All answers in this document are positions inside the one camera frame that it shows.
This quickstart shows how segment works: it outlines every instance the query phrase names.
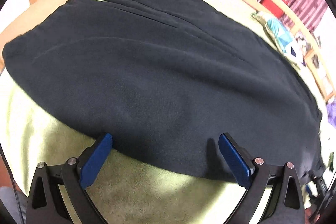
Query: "gray fabric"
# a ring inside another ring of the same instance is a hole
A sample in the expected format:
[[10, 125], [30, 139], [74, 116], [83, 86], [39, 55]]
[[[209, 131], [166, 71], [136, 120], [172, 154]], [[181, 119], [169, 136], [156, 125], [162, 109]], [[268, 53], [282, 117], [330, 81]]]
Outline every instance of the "gray fabric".
[[[28, 198], [22, 192], [17, 192], [21, 211], [24, 221], [26, 222], [26, 212], [27, 212], [27, 203]], [[14, 195], [14, 190], [10, 187], [1, 187], [0, 188], [0, 199], [2, 203], [5, 205], [7, 211], [11, 214], [12, 218], [16, 221], [16, 223], [21, 223], [21, 218], [19, 212], [17, 210], [17, 203]]]

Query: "bed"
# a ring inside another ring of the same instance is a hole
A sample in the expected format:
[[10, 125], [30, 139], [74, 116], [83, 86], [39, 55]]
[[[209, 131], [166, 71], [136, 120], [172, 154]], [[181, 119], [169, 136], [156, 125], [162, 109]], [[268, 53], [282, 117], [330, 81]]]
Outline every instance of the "bed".
[[[27, 11], [0, 34], [1, 43], [9, 42], [32, 29], [66, 1], [35, 0]], [[204, 1], [251, 29], [276, 50], [262, 25], [250, 16], [255, 8], [263, 9], [257, 4], [251, 4], [252, 0], [228, 0], [231, 5], [223, 4], [221, 0]], [[289, 8], [283, 5], [279, 3], [287, 14], [291, 14]], [[295, 20], [296, 27], [291, 32], [295, 33], [299, 29], [305, 32], [298, 19]], [[313, 46], [313, 49], [319, 54], [318, 47]], [[335, 130], [328, 126], [325, 108], [325, 101], [330, 94], [323, 94], [323, 87], [318, 85], [314, 72], [308, 68], [298, 73], [315, 96], [323, 114], [320, 139], [322, 157], [327, 163], [336, 144]], [[5, 147], [14, 177], [24, 193], [29, 192], [38, 162], [45, 161], [48, 165], [65, 162], [72, 156], [78, 156], [93, 143], [93, 139], [67, 127], [36, 105], [11, 79], [6, 69], [0, 78], [0, 94], [1, 104], [7, 106], [0, 109], [0, 128], [5, 128], [6, 132], [1, 135], [0, 141]], [[14, 119], [11, 113], [20, 115]], [[244, 191], [244, 188], [233, 183], [165, 171], [117, 151], [109, 155], [95, 184], [88, 189], [93, 202], [110, 223], [223, 223]], [[251, 223], [259, 221], [269, 193], [270, 189], [265, 192]], [[79, 223], [64, 190], [62, 194], [74, 223]]]

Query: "mattress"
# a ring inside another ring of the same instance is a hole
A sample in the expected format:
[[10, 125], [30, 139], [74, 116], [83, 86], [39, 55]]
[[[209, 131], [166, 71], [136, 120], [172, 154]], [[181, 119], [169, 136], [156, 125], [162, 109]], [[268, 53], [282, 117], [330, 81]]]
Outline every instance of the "mattress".
[[[276, 50], [269, 37], [241, 0], [204, 0], [218, 11], [248, 27]], [[324, 162], [332, 147], [333, 134], [326, 122], [323, 98], [309, 70], [299, 72], [314, 94], [323, 118], [321, 143]], [[16, 182], [25, 194], [36, 165], [64, 163], [79, 156], [93, 139], [76, 132], [41, 109], [5, 70], [0, 77], [0, 142]], [[65, 204], [74, 223], [80, 223], [66, 192]], [[109, 223], [223, 223], [244, 194], [234, 183], [176, 174], [136, 161], [113, 150], [95, 183], [87, 189], [92, 201]], [[251, 223], [258, 223], [270, 189]]]

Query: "silver bolt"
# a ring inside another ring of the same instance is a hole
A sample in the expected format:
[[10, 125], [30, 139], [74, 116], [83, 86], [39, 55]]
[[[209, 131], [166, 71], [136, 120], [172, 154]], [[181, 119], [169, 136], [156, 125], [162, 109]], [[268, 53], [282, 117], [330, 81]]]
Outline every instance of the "silver bolt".
[[74, 165], [76, 163], [77, 159], [76, 158], [70, 158], [68, 159], [68, 164]]
[[37, 168], [38, 168], [38, 169], [41, 169], [41, 168], [44, 167], [44, 165], [45, 165], [44, 161], [41, 161], [41, 162], [37, 165]]
[[258, 165], [263, 165], [264, 164], [264, 160], [262, 158], [255, 158], [254, 161]]
[[294, 164], [292, 164], [292, 163], [286, 163], [286, 165], [287, 165], [287, 167], [289, 169], [293, 169], [294, 168]]

